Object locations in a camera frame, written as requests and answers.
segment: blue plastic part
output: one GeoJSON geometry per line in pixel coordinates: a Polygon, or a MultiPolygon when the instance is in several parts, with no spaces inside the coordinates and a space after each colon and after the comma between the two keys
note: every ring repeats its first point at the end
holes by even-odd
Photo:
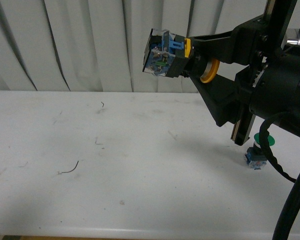
{"type": "Polygon", "coordinates": [[[260,170],[267,164],[265,155],[255,153],[253,147],[248,148],[245,157],[248,167],[254,170],[260,170]]]}
{"type": "Polygon", "coordinates": [[[169,48],[184,50],[185,49],[185,43],[170,40],[169,41],[169,48]]]}

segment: white curtain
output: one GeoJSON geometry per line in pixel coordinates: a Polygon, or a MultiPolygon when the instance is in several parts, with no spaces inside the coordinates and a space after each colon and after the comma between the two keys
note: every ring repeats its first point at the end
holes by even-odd
{"type": "MultiPolygon", "coordinates": [[[[266,0],[0,0],[0,90],[196,93],[189,78],[142,72],[151,28],[232,30],[266,0]]],[[[300,27],[300,0],[290,22],[300,27]]],[[[242,69],[222,64],[234,79],[242,69]]]]}

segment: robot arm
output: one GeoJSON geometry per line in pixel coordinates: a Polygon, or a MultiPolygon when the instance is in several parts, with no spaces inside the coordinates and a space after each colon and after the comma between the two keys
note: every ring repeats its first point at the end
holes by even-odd
{"type": "Polygon", "coordinates": [[[221,34],[185,38],[151,31],[143,71],[191,78],[217,126],[234,124],[237,145],[249,139],[255,116],[281,112],[291,114],[274,123],[300,137],[300,46],[282,49],[296,2],[269,0],[263,15],[221,34]],[[219,62],[247,67],[232,81],[216,74],[219,62]]]}

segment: cable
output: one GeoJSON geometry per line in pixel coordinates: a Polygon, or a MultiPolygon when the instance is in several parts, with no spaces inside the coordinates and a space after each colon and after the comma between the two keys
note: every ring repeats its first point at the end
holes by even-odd
{"type": "Polygon", "coordinates": [[[300,174],[285,201],[272,240],[287,240],[291,227],[300,210],[300,174]]]}
{"type": "Polygon", "coordinates": [[[260,131],[259,131],[259,141],[260,141],[260,147],[261,150],[266,157],[266,159],[269,161],[269,163],[274,167],[275,170],[277,170],[282,176],[284,176],[286,179],[288,179],[291,182],[295,182],[296,179],[293,177],[290,177],[289,174],[287,174],[282,166],[278,163],[277,158],[274,156],[274,154],[271,151],[271,148],[269,146],[269,141],[268,141],[268,136],[269,132],[268,129],[269,127],[276,121],[276,120],[281,120],[283,117],[286,117],[288,115],[291,115],[292,113],[284,111],[284,112],[279,112],[271,117],[267,118],[266,120],[263,121],[263,123],[260,126],[260,131]]]}

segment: white table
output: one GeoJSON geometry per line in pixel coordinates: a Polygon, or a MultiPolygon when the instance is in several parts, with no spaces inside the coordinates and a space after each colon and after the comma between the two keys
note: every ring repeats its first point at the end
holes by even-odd
{"type": "MultiPolygon", "coordinates": [[[[231,132],[199,94],[0,91],[0,235],[271,239],[292,183],[231,132]]],[[[300,138],[270,133],[296,177],[300,138]]]]}

